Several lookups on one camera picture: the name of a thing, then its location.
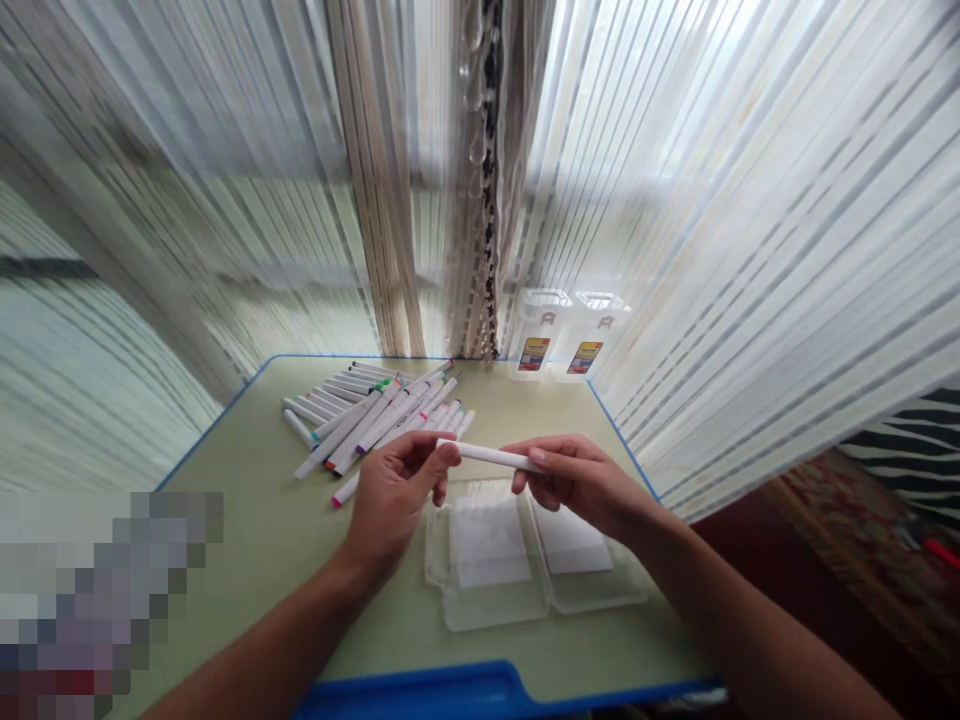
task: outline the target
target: rug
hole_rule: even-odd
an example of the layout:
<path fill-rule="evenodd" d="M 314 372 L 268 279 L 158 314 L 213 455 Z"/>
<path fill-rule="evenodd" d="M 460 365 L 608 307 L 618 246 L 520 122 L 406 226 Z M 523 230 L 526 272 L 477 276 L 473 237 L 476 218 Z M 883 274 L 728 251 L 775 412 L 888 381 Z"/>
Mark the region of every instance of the rug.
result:
<path fill-rule="evenodd" d="M 903 500 L 836 451 L 798 465 L 762 492 L 864 608 L 960 702 L 960 573 L 926 551 L 901 545 L 893 528 L 909 512 Z M 953 545 L 945 535 L 938 539 Z"/>

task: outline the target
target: white marker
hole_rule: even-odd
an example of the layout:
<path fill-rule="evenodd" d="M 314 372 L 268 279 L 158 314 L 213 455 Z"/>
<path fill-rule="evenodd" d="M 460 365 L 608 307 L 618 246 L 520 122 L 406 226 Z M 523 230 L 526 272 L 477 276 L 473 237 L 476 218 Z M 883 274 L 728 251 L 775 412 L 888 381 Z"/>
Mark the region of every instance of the white marker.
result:
<path fill-rule="evenodd" d="M 466 416 L 466 413 L 463 412 L 463 408 L 457 408 L 457 412 L 451 413 L 447 418 L 446 424 L 443 426 L 444 432 L 452 432 L 456 434 L 457 428 L 460 427 L 460 423 L 463 422 L 463 418 Z"/>
<path fill-rule="evenodd" d="M 347 375 L 349 377 L 360 378 L 361 380 L 369 380 L 370 382 L 374 383 L 378 383 L 387 379 L 384 375 L 377 375 L 376 373 L 367 372 L 366 370 L 355 368 L 353 365 L 348 367 L 345 373 L 337 373 L 337 375 Z"/>
<path fill-rule="evenodd" d="M 305 407 L 303 407 L 303 405 L 301 405 L 296 400 L 293 400 L 291 398 L 284 398 L 283 406 L 287 410 L 292 410 L 297 415 L 302 417 L 304 420 L 308 420 L 312 422 L 314 425 L 323 425 L 325 422 L 327 422 L 326 418 L 322 418 L 319 415 L 317 415 L 315 412 L 311 412 L 310 410 L 307 410 Z"/>
<path fill-rule="evenodd" d="M 337 428 L 337 426 L 340 425 L 340 423 L 342 423 L 344 420 L 350 417 L 350 412 L 355 407 L 356 405 L 351 405 L 349 408 L 347 408 L 346 410 L 341 412 L 339 415 L 337 415 L 333 420 L 328 420 L 323 425 L 320 425 L 319 427 L 317 427 L 317 429 L 313 431 L 313 434 L 316 435 L 321 440 L 323 440 L 323 438 L 325 438 L 327 435 L 332 433 Z"/>
<path fill-rule="evenodd" d="M 446 383 L 444 383 L 443 389 L 440 392 L 438 392 L 436 395 L 434 395 L 433 400 L 431 400 L 426 407 L 422 407 L 420 409 L 424 413 L 429 415 L 440 406 L 440 403 L 442 403 L 444 400 L 447 399 L 447 396 L 453 392 L 453 389 L 456 386 L 457 386 L 457 379 L 450 378 L 449 380 L 447 380 Z"/>
<path fill-rule="evenodd" d="M 340 489 L 337 490 L 336 494 L 330 498 L 330 502 L 333 503 L 335 508 L 343 507 L 343 504 L 353 497 L 353 494 L 357 491 L 357 485 L 359 484 L 360 471 L 357 470 L 349 480 L 340 486 Z"/>
<path fill-rule="evenodd" d="M 349 469 L 349 466 L 352 465 L 359 456 L 357 453 L 357 443 L 366 435 L 367 430 L 380 419 L 384 410 L 390 405 L 390 401 L 393 400 L 399 391 L 399 380 L 393 380 L 382 389 L 380 387 L 374 388 L 373 394 L 377 395 L 377 400 L 370 406 L 367 414 L 357 423 L 357 426 L 343 439 L 343 442 L 340 443 L 337 449 L 330 453 L 330 457 L 324 463 L 328 470 L 333 470 L 337 475 L 343 475 Z"/>
<path fill-rule="evenodd" d="M 454 400 L 450 403 L 450 406 L 447 408 L 447 411 L 443 414 L 443 417 L 440 418 L 440 421 L 437 423 L 437 426 L 433 428 L 434 430 L 439 430 L 440 432 L 450 432 L 448 429 L 450 423 L 456 420 L 460 422 L 460 418 L 456 417 L 457 411 L 460 409 L 460 401 Z"/>
<path fill-rule="evenodd" d="M 353 366 L 364 370 L 366 372 L 376 373 L 383 377 L 400 377 L 404 380 L 413 380 L 416 378 L 416 375 L 411 375 L 410 373 L 405 373 L 400 370 L 391 370 L 390 368 L 382 368 L 379 365 L 368 365 L 367 363 L 361 363 L 354 360 Z"/>
<path fill-rule="evenodd" d="M 319 440 L 312 432 L 304 427 L 303 423 L 300 422 L 300 418 L 294 415 L 292 410 L 284 410 L 283 419 L 286 420 L 287 424 L 293 428 L 293 431 L 297 434 L 297 436 L 303 440 L 303 444 L 307 446 L 308 450 L 313 450 L 317 446 Z"/>
<path fill-rule="evenodd" d="M 309 397 L 306 397 L 304 395 L 297 395 L 295 400 L 297 403 L 299 403 L 300 405 L 305 407 L 307 410 L 312 412 L 314 415 L 319 415 L 324 420 L 332 420 L 333 418 L 335 418 L 337 415 L 340 414 L 339 410 L 331 410 L 325 405 L 321 405 L 320 403 L 315 403 Z"/>
<path fill-rule="evenodd" d="M 471 423 L 473 423 L 473 419 L 476 416 L 477 413 L 475 410 L 471 410 L 467 413 L 467 416 L 463 419 L 463 422 L 460 423 L 460 427 L 457 428 L 457 440 L 462 440 L 463 436 L 467 434 L 467 430 L 469 429 Z"/>
<path fill-rule="evenodd" d="M 382 438 L 380 438 L 377 444 L 374 445 L 373 447 L 375 450 L 379 450 L 388 442 L 393 442 L 404 433 L 413 432 L 414 430 L 419 430 L 426 424 L 426 422 L 427 422 L 426 413 L 422 413 L 419 411 L 414 412 L 413 417 L 404 421 L 403 425 L 401 425 L 400 427 L 397 427 L 396 425 L 394 425 L 393 430 L 391 430 Z"/>
<path fill-rule="evenodd" d="M 331 380 L 339 380 L 340 382 L 349 382 L 354 385 L 363 385 L 366 388 L 376 387 L 382 383 L 386 378 L 376 378 L 375 380 L 368 380 L 365 377 L 360 377 L 356 373 L 342 372 L 334 375 Z"/>
<path fill-rule="evenodd" d="M 440 379 L 440 375 L 442 373 L 446 372 L 448 369 L 452 367 L 453 367 L 453 360 L 444 360 L 442 363 L 437 365 L 432 370 L 427 370 L 423 375 L 421 375 L 412 383 L 410 383 L 410 385 L 412 387 L 414 385 L 419 385 L 422 382 L 433 383 Z"/>
<path fill-rule="evenodd" d="M 331 432 L 330 435 L 328 435 L 324 441 L 320 443 L 316 450 L 310 453 L 310 457 L 308 457 L 304 463 L 296 469 L 296 471 L 293 473 L 293 476 L 297 480 L 303 480 L 303 478 L 305 478 L 311 470 L 326 460 L 327 456 L 329 456 L 330 453 L 336 449 L 340 443 L 343 442 L 343 439 L 347 436 L 347 434 L 357 426 L 357 423 L 360 422 L 360 419 L 364 416 L 370 405 L 372 405 L 376 399 L 376 396 L 370 395 L 369 398 L 365 399 L 362 403 L 358 403 L 354 407 L 347 410 L 344 413 L 343 419 L 333 429 L 333 432 Z"/>
<path fill-rule="evenodd" d="M 367 434 L 357 443 L 357 452 L 365 453 L 369 451 L 370 448 L 376 444 L 377 440 L 386 435 L 387 431 L 396 424 L 403 414 L 414 406 L 417 398 L 420 397 L 417 391 L 426 392 L 427 388 L 427 385 L 420 385 L 417 388 L 411 385 L 409 389 L 404 388 L 401 390 L 393 399 L 393 402 L 390 403 L 389 407 L 384 410 L 380 419 L 373 424 L 367 431 Z"/>
<path fill-rule="evenodd" d="M 353 405 L 348 403 L 346 400 L 343 401 L 343 405 L 334 405 L 332 402 L 328 402 L 324 398 L 312 392 L 309 395 L 307 395 L 307 400 L 312 402 L 314 405 L 319 405 L 324 410 L 326 410 L 328 414 L 334 417 L 342 413 L 344 410 L 349 410 L 350 408 L 353 407 Z"/>
<path fill-rule="evenodd" d="M 315 403 L 319 403 L 322 400 L 327 405 L 332 405 L 338 410 L 349 410 L 353 407 L 353 403 L 348 403 L 343 398 L 338 398 L 336 395 L 331 395 L 319 386 L 311 390 L 307 397 L 309 397 Z"/>
<path fill-rule="evenodd" d="M 447 421 L 447 417 L 450 415 L 450 408 L 452 405 L 447 405 L 446 403 L 437 408 L 436 412 L 430 416 L 430 419 L 427 421 L 427 424 L 423 426 L 424 430 L 437 430 L 443 427 L 443 424 Z"/>
<path fill-rule="evenodd" d="M 417 413 L 421 412 L 425 407 L 427 407 L 427 405 L 430 404 L 433 398 L 436 397 L 441 390 L 443 390 L 442 382 L 438 382 L 434 384 L 432 387 L 430 387 L 430 389 L 427 390 L 420 397 L 420 399 L 417 401 L 417 404 L 413 405 L 409 410 L 407 410 L 407 412 L 404 413 L 403 417 L 401 417 L 400 420 L 398 420 L 397 423 L 392 428 L 390 428 L 390 430 L 388 430 L 382 438 L 380 438 L 380 441 L 376 445 L 374 445 L 374 447 L 381 447 L 383 445 L 386 445 L 395 437 L 398 437 L 402 435 L 404 432 L 406 432 L 407 424 L 412 422 L 413 419 L 417 416 Z"/>
<path fill-rule="evenodd" d="M 332 377 L 325 383 L 326 385 L 333 385 L 342 390 L 349 390 L 350 392 L 355 392 L 357 395 L 369 395 L 370 391 L 373 389 L 373 385 L 366 385 L 365 383 L 358 382 L 348 382 L 347 380 L 341 380 L 337 377 Z"/>
<path fill-rule="evenodd" d="M 361 395 L 360 393 L 355 393 L 352 390 L 344 390 L 339 388 L 336 385 L 331 385 L 328 380 L 323 384 L 323 389 L 326 390 L 331 395 L 336 395 L 338 398 L 343 398 L 350 403 L 358 403 L 367 398 L 367 395 Z"/>
<path fill-rule="evenodd" d="M 450 443 L 460 449 L 460 455 L 463 457 L 481 460 L 482 462 L 493 463 L 494 465 L 506 465 L 515 467 L 519 470 L 528 472 L 544 472 L 532 462 L 526 455 L 517 455 L 516 453 L 507 453 L 503 450 L 494 450 L 493 448 L 480 447 L 479 445 L 470 445 L 469 443 L 457 442 L 455 440 L 437 440 L 437 447 Z"/>

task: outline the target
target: paper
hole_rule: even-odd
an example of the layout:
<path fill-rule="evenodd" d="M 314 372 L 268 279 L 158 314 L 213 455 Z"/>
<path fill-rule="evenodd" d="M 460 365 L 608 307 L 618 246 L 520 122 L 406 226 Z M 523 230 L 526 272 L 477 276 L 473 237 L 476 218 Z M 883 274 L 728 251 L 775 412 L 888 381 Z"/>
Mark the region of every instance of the paper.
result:
<path fill-rule="evenodd" d="M 539 503 L 533 507 L 552 575 L 613 570 L 607 542 L 599 530 L 566 507 L 555 513 Z"/>
<path fill-rule="evenodd" d="M 457 500 L 450 556 L 462 588 L 532 579 L 516 498 Z"/>

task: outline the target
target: zebra print fabric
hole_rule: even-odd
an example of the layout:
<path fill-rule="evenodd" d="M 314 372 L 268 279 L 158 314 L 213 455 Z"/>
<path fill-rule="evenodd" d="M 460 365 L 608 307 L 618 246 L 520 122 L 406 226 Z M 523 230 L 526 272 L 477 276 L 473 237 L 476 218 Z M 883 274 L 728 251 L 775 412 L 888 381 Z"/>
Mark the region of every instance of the zebra print fabric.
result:
<path fill-rule="evenodd" d="M 960 532 L 960 382 L 840 444 L 914 511 Z"/>

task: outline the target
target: floor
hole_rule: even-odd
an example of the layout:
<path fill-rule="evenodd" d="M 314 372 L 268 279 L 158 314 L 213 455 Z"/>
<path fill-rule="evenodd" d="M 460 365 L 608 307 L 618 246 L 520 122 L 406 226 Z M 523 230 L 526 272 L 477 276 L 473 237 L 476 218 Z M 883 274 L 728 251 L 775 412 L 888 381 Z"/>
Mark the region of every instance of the floor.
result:
<path fill-rule="evenodd" d="M 905 718 L 957 717 L 957 706 L 946 690 L 863 609 L 762 490 L 694 529 L 859 670 Z M 703 716 L 741 717 L 729 706 Z"/>

